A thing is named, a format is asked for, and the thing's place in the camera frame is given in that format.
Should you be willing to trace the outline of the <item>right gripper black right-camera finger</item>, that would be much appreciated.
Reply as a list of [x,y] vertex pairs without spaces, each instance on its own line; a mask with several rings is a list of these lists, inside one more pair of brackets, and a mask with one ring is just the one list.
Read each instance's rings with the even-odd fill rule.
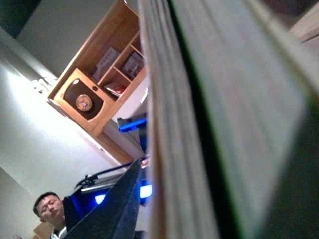
[[133,239],[140,206],[141,160],[135,160],[104,200],[80,218],[71,197],[63,206],[66,239]]

